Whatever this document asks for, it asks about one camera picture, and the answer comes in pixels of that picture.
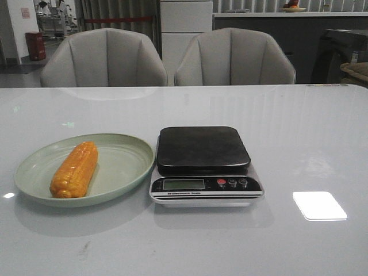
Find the orange corn cob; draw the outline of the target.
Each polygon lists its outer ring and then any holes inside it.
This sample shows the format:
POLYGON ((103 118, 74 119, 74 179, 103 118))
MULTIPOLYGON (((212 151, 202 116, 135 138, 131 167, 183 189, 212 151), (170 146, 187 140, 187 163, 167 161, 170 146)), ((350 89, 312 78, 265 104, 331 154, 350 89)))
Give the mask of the orange corn cob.
POLYGON ((92 141, 77 145, 55 172, 50 192, 53 198, 80 198, 87 193, 98 160, 92 141))

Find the silver black kitchen scale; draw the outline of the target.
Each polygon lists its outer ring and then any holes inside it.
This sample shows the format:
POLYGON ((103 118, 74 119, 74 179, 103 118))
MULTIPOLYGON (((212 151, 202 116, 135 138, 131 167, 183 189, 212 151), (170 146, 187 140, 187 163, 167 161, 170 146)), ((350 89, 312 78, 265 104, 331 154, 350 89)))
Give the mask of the silver black kitchen scale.
POLYGON ((264 189, 238 131, 172 126, 158 136, 149 194, 165 207, 244 207, 264 189))

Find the light green plate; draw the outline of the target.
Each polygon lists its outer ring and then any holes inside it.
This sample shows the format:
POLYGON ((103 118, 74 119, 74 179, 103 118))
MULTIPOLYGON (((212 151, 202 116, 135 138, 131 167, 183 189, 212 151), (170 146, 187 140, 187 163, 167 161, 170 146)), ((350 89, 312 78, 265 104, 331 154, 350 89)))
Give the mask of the light green plate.
POLYGON ((134 136, 99 133, 57 141, 27 157, 18 167, 15 185, 32 200, 54 207, 77 208, 100 204, 117 198, 142 183, 154 163, 154 151, 134 136), (49 185, 57 169, 75 146, 92 141, 98 160, 84 197, 54 198, 49 185))

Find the white drawer cabinet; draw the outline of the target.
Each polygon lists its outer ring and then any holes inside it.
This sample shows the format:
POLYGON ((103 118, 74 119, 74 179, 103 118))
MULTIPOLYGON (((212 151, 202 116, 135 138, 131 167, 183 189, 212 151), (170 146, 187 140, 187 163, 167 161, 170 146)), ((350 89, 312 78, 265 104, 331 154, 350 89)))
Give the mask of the white drawer cabinet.
POLYGON ((174 84, 190 40, 212 30, 212 1, 160 1, 162 61, 167 71, 168 85, 174 84))

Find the dark grey counter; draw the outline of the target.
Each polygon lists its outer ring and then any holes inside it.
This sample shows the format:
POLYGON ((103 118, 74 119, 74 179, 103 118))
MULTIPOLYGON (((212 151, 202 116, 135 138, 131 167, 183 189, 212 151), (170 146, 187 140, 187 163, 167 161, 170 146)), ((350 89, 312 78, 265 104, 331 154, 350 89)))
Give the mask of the dark grey counter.
POLYGON ((311 83, 320 37, 327 29, 366 29, 366 12, 216 13, 213 29, 239 28, 271 35, 296 69, 299 84, 311 83))

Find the fruit bowl on counter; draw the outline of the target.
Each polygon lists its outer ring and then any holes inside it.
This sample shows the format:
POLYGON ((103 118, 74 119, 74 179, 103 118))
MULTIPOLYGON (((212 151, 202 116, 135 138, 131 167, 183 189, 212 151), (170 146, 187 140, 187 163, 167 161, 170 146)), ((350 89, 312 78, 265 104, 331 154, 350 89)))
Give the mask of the fruit bowl on counter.
POLYGON ((299 6, 299 0, 289 0, 281 7, 281 10, 287 13, 295 13, 295 12, 304 12, 306 8, 299 6))

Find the dark glossy appliance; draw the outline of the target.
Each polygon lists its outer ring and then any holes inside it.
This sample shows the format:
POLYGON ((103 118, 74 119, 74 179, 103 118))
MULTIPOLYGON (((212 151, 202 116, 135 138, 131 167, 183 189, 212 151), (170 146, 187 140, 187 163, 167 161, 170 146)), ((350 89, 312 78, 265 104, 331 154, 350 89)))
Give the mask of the dark glossy appliance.
POLYGON ((366 29, 327 29, 320 37, 311 83, 339 83, 343 63, 367 62, 366 29))

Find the red trash bin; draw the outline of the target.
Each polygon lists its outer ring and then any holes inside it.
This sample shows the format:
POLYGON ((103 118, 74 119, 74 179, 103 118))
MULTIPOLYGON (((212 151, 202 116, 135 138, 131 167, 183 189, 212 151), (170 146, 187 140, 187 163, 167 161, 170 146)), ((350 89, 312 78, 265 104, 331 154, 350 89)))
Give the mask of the red trash bin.
POLYGON ((25 34, 31 61, 44 60, 46 58, 43 35, 41 32, 27 32, 25 34))

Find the beige cushion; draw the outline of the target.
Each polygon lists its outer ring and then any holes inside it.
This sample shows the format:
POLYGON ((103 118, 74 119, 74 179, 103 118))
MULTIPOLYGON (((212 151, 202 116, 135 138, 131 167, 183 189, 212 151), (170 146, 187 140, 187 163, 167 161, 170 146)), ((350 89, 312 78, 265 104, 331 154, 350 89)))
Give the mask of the beige cushion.
POLYGON ((343 73, 341 83, 359 85, 367 88, 368 62, 343 63, 340 65, 343 73))

